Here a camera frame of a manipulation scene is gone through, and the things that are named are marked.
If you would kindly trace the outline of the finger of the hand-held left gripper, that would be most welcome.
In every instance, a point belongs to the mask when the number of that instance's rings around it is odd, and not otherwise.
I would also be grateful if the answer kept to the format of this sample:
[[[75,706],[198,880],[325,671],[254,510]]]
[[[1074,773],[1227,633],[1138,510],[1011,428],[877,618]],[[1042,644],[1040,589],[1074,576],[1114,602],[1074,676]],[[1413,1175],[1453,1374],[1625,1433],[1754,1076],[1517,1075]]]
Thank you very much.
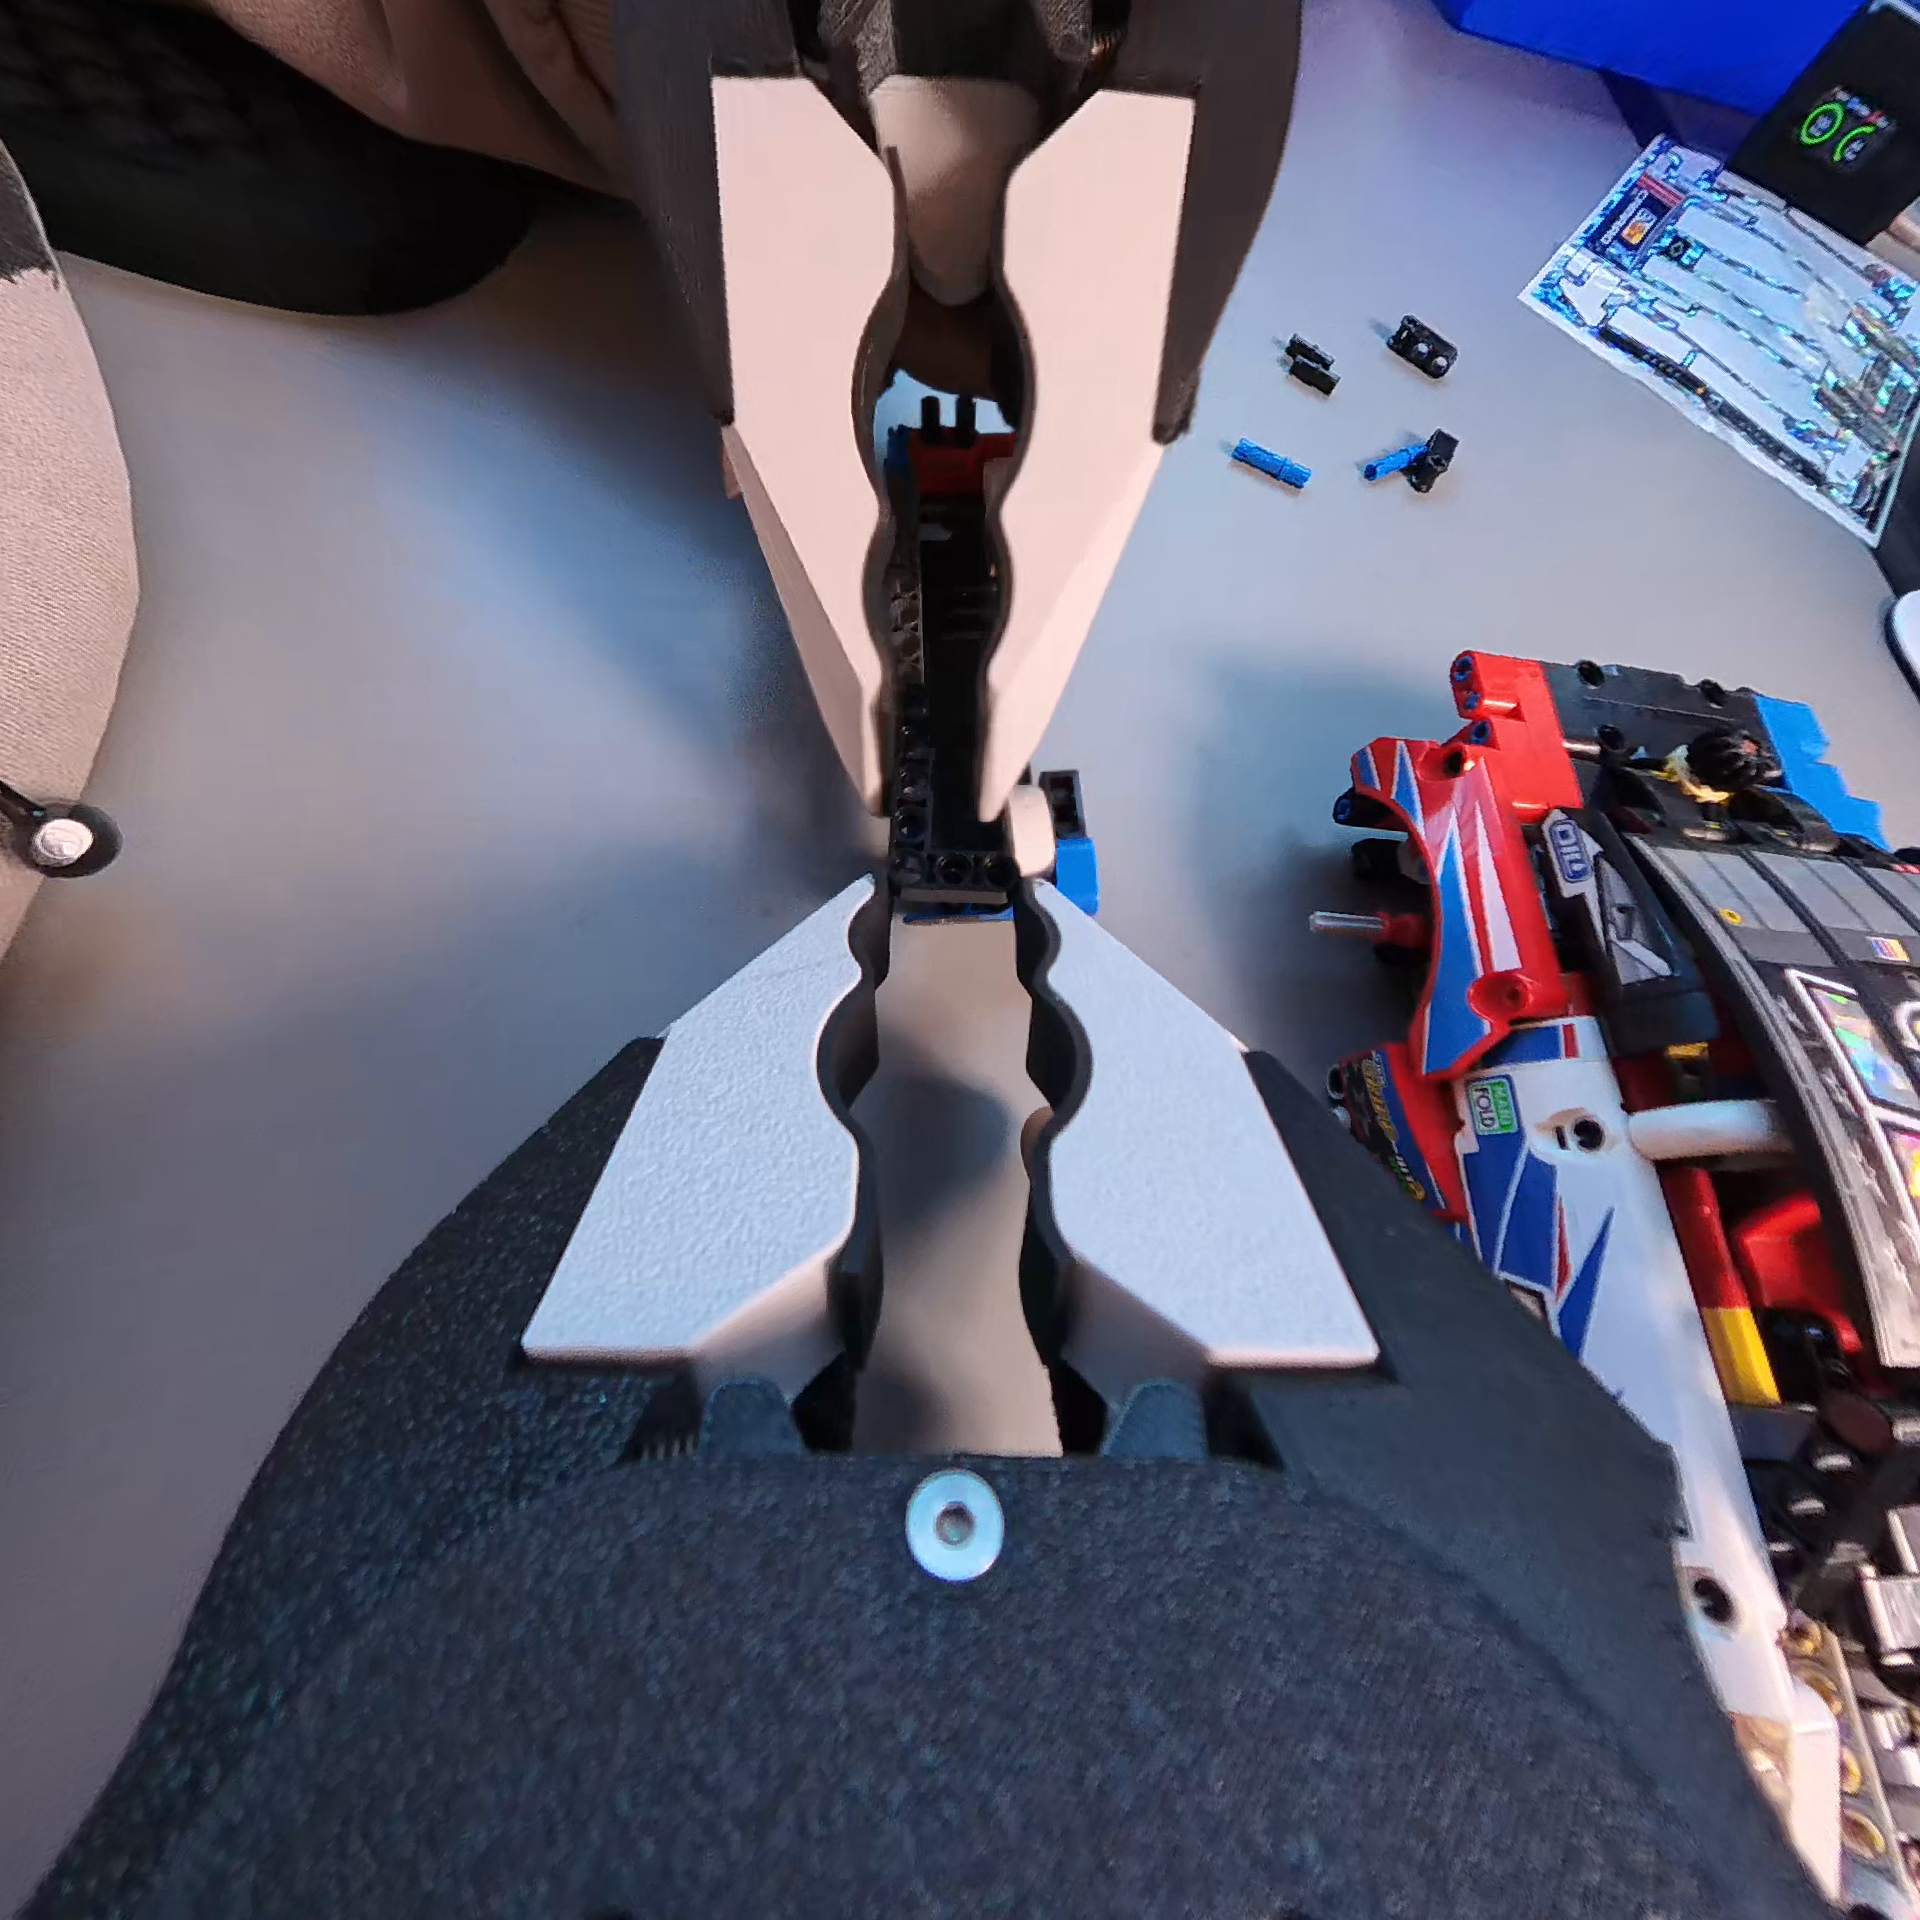
[[[722,457],[831,747],[860,807],[883,813],[868,348],[870,325],[894,325],[894,179],[815,76],[711,76],[711,154],[735,377]]]
[[[986,820],[1030,765],[1164,466],[1188,154],[1188,94],[1100,87],[1011,167],[1002,196],[997,271],[1027,345],[1027,418],[997,497],[1008,595],[986,665]]]

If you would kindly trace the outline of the holographic sticker sheet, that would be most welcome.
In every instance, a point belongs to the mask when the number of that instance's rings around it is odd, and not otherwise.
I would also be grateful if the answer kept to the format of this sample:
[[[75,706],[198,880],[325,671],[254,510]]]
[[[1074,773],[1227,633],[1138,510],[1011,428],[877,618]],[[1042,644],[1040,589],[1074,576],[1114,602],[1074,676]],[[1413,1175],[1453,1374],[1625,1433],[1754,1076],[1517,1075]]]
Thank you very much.
[[[1521,284],[1561,332],[1881,543],[1920,428],[1920,290],[1656,135]]]

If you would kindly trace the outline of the black display device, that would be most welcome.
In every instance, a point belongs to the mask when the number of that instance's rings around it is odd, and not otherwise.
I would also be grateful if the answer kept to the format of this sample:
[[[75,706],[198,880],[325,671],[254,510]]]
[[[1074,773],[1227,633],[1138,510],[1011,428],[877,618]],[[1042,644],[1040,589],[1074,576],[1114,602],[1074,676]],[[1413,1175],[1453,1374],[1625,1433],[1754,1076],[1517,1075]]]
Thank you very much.
[[[1725,175],[1850,246],[1886,237],[1920,196],[1920,11],[1911,0],[1861,4]]]

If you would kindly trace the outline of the red blue lego race car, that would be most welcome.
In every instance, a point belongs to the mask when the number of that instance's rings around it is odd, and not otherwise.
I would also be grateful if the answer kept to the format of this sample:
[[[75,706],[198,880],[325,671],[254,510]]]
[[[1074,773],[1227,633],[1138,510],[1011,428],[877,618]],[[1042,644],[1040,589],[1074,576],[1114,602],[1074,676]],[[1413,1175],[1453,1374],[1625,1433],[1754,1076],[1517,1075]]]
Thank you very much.
[[[1413,1026],[1357,1144],[1670,1453],[1744,1758],[1850,1917],[1920,1856],[1920,854],[1816,706],[1461,652],[1335,803]]]

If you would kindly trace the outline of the person's left forearm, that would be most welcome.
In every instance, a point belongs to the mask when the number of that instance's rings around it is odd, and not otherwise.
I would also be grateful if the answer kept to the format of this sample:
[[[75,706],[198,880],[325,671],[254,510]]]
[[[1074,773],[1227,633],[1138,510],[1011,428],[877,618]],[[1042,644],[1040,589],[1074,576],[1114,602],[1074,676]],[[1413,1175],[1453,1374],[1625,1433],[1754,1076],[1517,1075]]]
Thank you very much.
[[[634,204],[608,0],[210,0],[371,127]]]

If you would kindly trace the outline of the large blue plastic bin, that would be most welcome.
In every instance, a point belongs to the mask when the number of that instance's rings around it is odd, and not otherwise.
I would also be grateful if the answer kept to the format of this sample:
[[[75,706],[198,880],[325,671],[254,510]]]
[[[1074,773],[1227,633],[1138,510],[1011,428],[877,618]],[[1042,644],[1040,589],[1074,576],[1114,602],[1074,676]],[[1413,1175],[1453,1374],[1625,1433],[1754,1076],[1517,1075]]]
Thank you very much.
[[[1440,0],[1453,32],[1764,115],[1861,0]]]

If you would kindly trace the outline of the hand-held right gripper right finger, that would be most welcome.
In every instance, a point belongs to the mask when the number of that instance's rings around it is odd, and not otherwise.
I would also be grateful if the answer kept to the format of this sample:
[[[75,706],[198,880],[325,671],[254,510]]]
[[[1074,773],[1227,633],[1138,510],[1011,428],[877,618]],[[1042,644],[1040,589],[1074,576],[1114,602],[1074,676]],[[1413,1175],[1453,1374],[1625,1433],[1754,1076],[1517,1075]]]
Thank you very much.
[[[1020,889],[1042,1092],[1020,1296],[1100,1417],[1151,1386],[1372,1374],[1382,1340],[1263,1104],[1252,1049],[1055,881]]]

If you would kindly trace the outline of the long black lego chassis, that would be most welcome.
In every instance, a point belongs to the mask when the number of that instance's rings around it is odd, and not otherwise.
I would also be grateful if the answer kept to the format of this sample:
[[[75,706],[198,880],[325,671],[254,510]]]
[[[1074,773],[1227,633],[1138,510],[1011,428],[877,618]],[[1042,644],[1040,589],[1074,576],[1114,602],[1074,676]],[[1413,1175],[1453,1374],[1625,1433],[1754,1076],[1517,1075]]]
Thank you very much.
[[[986,657],[1002,618],[1002,576],[988,549],[988,486],[1011,460],[1011,435],[986,435],[970,399],[917,399],[911,428],[890,428],[883,479],[894,510],[894,549],[883,569],[890,618],[890,695],[883,747],[894,779],[894,729],[906,719],[939,721],[943,743],[986,743]],[[1052,880],[1074,909],[1099,911],[1099,843],[1084,822],[1077,773],[1027,773],[1011,803],[997,813],[1008,822],[1020,880]],[[917,911],[911,925],[1008,920],[1002,911]]]

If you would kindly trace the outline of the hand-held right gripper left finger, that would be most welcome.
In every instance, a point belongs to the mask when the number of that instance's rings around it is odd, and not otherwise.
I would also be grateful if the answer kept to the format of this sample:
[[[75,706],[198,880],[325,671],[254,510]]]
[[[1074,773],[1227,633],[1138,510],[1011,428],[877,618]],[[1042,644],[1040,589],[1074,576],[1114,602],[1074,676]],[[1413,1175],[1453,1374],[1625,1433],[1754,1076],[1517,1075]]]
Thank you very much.
[[[523,1325],[530,1364],[689,1370],[802,1401],[877,1335],[877,1075],[890,889],[855,880],[696,1001]]]

